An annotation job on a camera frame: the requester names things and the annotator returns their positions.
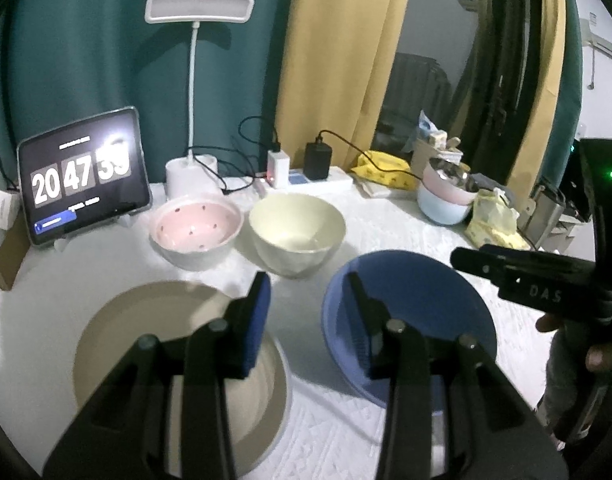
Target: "plastic bag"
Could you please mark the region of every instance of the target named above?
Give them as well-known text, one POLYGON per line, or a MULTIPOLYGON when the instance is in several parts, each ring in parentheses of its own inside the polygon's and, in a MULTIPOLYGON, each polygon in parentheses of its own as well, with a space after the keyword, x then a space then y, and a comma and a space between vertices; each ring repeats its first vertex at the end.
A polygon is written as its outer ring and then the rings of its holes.
POLYGON ((474 200, 472 219, 505 235, 517 232, 518 216, 514 209, 508 207, 505 192, 498 187, 494 191, 480 190, 474 200))
POLYGON ((352 168, 355 175, 382 184, 383 186, 393 187, 395 189, 413 190, 417 188, 417 179, 409 173, 410 165, 403 159, 398 158, 388 153, 375 152, 373 150, 366 152, 375 164, 382 170, 402 170, 402 171, 379 171, 364 155, 359 155, 357 166, 352 168))
POLYGON ((417 124, 417 131, 414 135, 408 137, 408 139, 406 140, 406 144, 404 145, 401 151, 404 153, 412 152, 415 146, 415 141, 417 139, 423 139, 427 141, 431 133, 438 131, 439 128, 435 126, 435 123, 433 123, 424 113, 424 111, 421 110, 421 112, 419 112, 419 123, 417 124))

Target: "pink bowl rim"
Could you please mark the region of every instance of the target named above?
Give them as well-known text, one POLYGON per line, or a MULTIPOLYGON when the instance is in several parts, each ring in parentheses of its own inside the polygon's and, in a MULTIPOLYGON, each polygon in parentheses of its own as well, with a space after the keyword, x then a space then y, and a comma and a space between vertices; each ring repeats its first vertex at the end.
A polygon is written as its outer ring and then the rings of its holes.
MULTIPOLYGON (((428 163, 428 164, 426 165, 426 167, 424 168, 424 170, 423 170, 423 171, 427 170, 428 168, 429 168, 431 171, 434 171, 434 172, 435 172, 435 174, 437 174, 437 171, 435 170, 435 168, 433 168, 433 167, 430 165, 430 163, 428 163)), ((428 189, 428 186, 423 186, 423 187, 425 187, 425 189, 426 189, 428 192, 430 192, 430 193, 432 193, 433 195, 435 195, 435 197, 437 197, 437 198, 441 198, 441 199, 442 199, 444 202, 449 202, 449 203, 454 204, 454 205, 471 205, 471 204, 474 202, 474 199, 476 199, 476 192, 473 192, 473 191, 466 191, 465 189, 461 189, 461 188, 458 188, 458 187, 456 187, 456 186, 453 186, 451 183, 449 183, 449 182, 447 182, 447 181, 444 181, 444 182, 446 182, 446 184, 447 184, 448 186, 452 186, 454 189, 456 189, 456 190, 459 192, 459 195, 461 195, 461 196, 463 196, 463 197, 466 197, 466 196, 467 196, 467 197, 468 197, 468 201, 469 201, 469 202, 468 202, 468 203, 466 203, 466 204, 461 203, 461 202, 463 202, 463 201, 461 201, 461 200, 460 200, 458 203, 457 203, 457 202, 452 202, 452 200, 448 200, 448 199, 446 199, 446 198, 444 198, 444 197, 442 197, 442 196, 437 195, 436 193, 433 193, 433 192, 432 192, 430 189, 428 189)), ((424 178, 422 178, 422 179, 421 179, 420 184, 423 184, 423 183, 424 183, 424 178)))
POLYGON ((215 195, 215 194, 200 194, 200 195, 194 195, 194 196, 182 196, 180 198, 168 200, 163 205, 159 206, 153 212, 153 217, 150 221, 150 228, 148 229, 148 233, 150 234, 150 239, 157 245, 157 247, 159 247, 163 251, 167 251, 169 253, 177 253, 177 254, 202 254, 202 253, 209 253, 210 251, 214 251, 215 249, 218 249, 220 247, 223 247, 229 244, 231 241, 234 240, 234 238, 237 237, 243 225, 244 225, 244 214, 234 202, 232 202, 231 200, 228 200, 227 198, 220 197, 219 195, 215 195), (157 241, 157 237, 154 234, 155 232, 157 232, 157 229, 160 226, 161 221, 163 220, 164 216, 166 216, 171 211, 174 211, 178 207, 181 208, 181 207, 184 207, 187 205, 193 205, 193 204, 217 204, 222 207, 225 207, 226 209, 230 210, 237 216, 237 227, 221 243, 213 247, 207 248, 207 249, 199 249, 199 250, 193 250, 193 251, 178 251, 176 249, 169 249, 161 245, 157 241))

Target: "digital clock display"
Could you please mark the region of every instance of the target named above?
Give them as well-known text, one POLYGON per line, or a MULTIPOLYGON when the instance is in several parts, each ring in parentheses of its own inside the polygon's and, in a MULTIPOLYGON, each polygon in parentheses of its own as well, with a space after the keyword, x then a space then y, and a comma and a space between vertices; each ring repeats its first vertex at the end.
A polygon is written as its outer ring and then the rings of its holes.
POLYGON ((36 245, 150 205, 134 107, 26 139, 17 149, 17 162, 36 245))

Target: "light blue bowl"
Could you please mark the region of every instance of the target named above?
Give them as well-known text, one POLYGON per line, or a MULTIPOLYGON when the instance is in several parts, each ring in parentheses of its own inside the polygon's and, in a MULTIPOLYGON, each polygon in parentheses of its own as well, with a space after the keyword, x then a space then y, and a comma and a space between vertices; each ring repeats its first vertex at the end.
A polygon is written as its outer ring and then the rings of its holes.
POLYGON ((454 225, 463 222, 470 211, 470 205, 457 205, 446 202, 430 191, 423 182, 419 183, 417 189, 417 203, 430 220, 441 225, 454 225))

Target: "black charger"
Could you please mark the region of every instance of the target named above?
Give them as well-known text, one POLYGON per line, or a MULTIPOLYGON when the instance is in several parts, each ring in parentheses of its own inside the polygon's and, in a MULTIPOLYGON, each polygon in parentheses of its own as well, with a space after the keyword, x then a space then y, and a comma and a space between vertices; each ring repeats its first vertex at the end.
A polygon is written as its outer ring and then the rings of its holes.
POLYGON ((333 157, 333 149, 317 136, 315 142, 306 144, 304 154, 304 176, 308 180, 326 180, 330 170, 330 160, 333 157))

